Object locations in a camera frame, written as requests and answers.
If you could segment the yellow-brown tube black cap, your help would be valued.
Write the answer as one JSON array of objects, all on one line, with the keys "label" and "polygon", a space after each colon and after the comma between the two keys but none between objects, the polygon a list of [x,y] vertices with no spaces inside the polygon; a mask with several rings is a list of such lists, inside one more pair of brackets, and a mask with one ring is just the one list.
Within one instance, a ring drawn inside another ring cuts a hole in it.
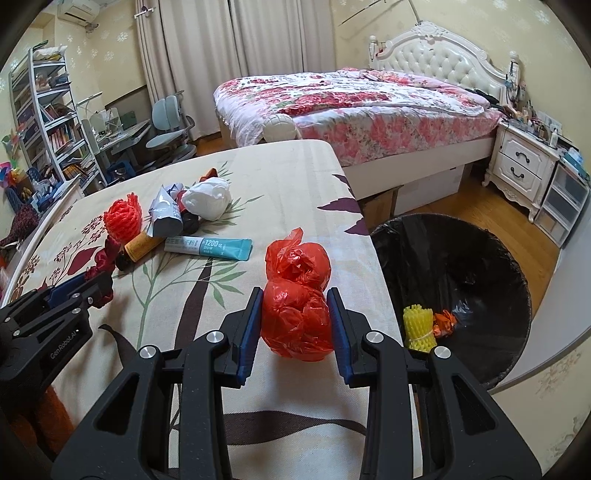
[{"label": "yellow-brown tube black cap", "polygon": [[141,231],[119,250],[115,257],[116,268],[120,271],[129,270],[164,241],[164,237],[151,237]]}]

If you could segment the orange-red foam net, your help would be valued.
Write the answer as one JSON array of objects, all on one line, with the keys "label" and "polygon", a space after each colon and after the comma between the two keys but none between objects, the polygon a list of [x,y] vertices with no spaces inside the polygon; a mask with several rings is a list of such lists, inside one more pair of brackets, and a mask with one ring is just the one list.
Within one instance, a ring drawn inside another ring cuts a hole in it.
[{"label": "orange-red foam net", "polygon": [[137,195],[129,193],[118,199],[103,213],[104,227],[109,236],[121,245],[133,240],[142,228],[142,209]]}]

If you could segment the yellow foam net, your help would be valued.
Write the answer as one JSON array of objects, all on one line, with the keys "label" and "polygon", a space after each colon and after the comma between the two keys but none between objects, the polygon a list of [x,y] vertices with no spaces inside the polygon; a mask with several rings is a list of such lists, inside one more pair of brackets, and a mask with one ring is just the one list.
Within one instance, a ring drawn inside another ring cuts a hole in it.
[{"label": "yellow foam net", "polygon": [[433,332],[432,309],[423,308],[419,304],[405,307],[403,321],[406,333],[405,345],[408,349],[429,353],[437,346]]}]

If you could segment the white plastic mailer bag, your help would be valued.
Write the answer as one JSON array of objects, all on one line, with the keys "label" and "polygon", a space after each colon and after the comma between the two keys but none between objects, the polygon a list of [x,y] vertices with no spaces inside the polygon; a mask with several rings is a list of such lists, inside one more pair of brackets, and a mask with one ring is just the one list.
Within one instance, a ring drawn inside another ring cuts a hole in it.
[{"label": "white plastic mailer bag", "polygon": [[148,210],[150,220],[147,235],[149,237],[167,238],[181,233],[183,223],[176,201],[181,189],[181,183],[160,187]]}]

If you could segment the white paper ball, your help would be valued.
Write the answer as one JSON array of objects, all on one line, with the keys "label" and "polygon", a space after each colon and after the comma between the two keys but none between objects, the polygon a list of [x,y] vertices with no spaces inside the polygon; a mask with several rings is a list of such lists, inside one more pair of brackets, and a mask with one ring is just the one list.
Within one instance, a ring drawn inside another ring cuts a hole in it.
[{"label": "white paper ball", "polygon": [[189,213],[206,221],[218,220],[230,202],[230,184],[218,177],[195,183],[181,198],[181,203]]}]

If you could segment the teal toothpaste tube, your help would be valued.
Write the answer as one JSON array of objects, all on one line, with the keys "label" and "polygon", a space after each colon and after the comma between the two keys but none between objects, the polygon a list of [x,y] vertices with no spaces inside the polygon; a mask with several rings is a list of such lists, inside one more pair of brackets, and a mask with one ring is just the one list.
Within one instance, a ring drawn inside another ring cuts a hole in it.
[{"label": "teal toothpaste tube", "polygon": [[247,261],[252,253],[252,240],[176,236],[165,240],[164,251],[222,260]]}]

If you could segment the red plastic bag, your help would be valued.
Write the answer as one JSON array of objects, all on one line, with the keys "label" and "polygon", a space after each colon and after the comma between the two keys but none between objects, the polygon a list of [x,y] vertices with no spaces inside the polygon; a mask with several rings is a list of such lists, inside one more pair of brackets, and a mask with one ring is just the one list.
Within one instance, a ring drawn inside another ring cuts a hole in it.
[{"label": "red plastic bag", "polygon": [[303,238],[297,227],[267,246],[262,338],[283,358],[318,362],[334,350],[325,299],[332,265],[321,244]]}]

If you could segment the orange wrapper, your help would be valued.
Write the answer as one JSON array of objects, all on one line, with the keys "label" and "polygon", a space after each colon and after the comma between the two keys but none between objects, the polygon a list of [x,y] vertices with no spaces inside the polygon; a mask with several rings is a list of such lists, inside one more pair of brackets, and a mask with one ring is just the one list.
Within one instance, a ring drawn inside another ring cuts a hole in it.
[{"label": "orange wrapper", "polygon": [[451,335],[458,323],[455,315],[448,310],[433,315],[433,333],[436,338],[442,338]]}]

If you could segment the red can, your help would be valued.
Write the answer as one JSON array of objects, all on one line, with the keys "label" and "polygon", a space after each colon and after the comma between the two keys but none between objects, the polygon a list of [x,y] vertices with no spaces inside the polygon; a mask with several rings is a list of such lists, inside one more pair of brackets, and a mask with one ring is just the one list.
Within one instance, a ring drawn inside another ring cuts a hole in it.
[{"label": "red can", "polygon": [[182,231],[181,234],[183,236],[190,236],[193,235],[199,229],[200,219],[197,215],[194,215],[188,211],[183,204],[178,204],[180,218],[182,221]]}]

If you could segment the orange paper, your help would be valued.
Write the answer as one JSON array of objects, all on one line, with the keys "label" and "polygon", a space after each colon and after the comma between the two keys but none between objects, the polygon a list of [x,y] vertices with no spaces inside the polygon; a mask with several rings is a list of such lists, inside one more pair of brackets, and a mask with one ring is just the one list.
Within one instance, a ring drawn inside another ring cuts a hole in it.
[{"label": "orange paper", "polygon": [[204,182],[205,180],[208,180],[211,178],[217,178],[217,177],[218,177],[217,170],[215,168],[211,168],[207,171],[207,173],[205,173],[204,175],[202,175],[199,178],[199,182]]}]

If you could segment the white bookshelf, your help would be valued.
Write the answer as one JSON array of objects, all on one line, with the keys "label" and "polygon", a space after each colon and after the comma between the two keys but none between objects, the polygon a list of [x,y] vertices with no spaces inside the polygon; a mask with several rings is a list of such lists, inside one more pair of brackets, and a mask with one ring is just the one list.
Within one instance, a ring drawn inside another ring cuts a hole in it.
[{"label": "white bookshelf", "polygon": [[106,184],[75,102],[66,47],[43,41],[28,49],[9,74],[18,144],[27,165],[59,181],[75,180],[82,192]]}]

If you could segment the study desk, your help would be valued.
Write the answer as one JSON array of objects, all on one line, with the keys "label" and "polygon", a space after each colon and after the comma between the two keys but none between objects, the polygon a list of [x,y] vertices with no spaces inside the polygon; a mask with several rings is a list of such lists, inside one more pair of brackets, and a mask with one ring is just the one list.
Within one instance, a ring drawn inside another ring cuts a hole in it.
[{"label": "study desk", "polygon": [[118,158],[124,156],[128,159],[130,169],[135,173],[137,162],[132,148],[140,143],[148,133],[151,128],[151,121],[144,120],[124,129],[117,115],[110,119],[104,119],[101,112],[95,112],[92,116],[98,116],[96,123],[98,123],[99,127],[104,127],[104,130],[97,130],[92,121],[88,119],[88,104],[101,95],[102,91],[97,92],[77,102],[75,108],[79,114],[82,133],[97,165],[101,182],[104,186],[109,186],[120,180],[115,174],[117,167],[109,158],[111,156],[117,156]]}]

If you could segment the plastic drawer unit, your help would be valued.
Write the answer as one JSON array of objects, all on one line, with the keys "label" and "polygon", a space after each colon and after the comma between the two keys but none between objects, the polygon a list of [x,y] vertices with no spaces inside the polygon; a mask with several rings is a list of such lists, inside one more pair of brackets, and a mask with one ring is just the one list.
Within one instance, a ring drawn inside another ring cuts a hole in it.
[{"label": "plastic drawer unit", "polygon": [[560,160],[554,169],[534,224],[562,248],[575,229],[590,193],[588,182]]}]

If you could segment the white nightstand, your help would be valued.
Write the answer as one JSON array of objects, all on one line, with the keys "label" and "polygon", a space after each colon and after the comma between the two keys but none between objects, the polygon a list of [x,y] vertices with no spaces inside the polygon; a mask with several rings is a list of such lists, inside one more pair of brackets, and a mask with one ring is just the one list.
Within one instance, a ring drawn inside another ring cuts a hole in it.
[{"label": "white nightstand", "polygon": [[508,201],[526,208],[533,223],[559,159],[556,149],[503,120],[482,186],[492,183]]}]

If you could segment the pink floral quilt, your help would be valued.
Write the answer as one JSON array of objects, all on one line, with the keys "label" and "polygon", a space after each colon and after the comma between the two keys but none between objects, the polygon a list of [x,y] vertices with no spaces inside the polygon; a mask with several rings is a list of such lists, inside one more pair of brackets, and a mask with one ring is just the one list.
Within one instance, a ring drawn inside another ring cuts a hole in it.
[{"label": "pink floral quilt", "polygon": [[328,142],[343,167],[487,137],[502,119],[477,93],[391,70],[235,78],[213,98],[239,147],[263,141],[266,123],[286,115],[301,138]]}]

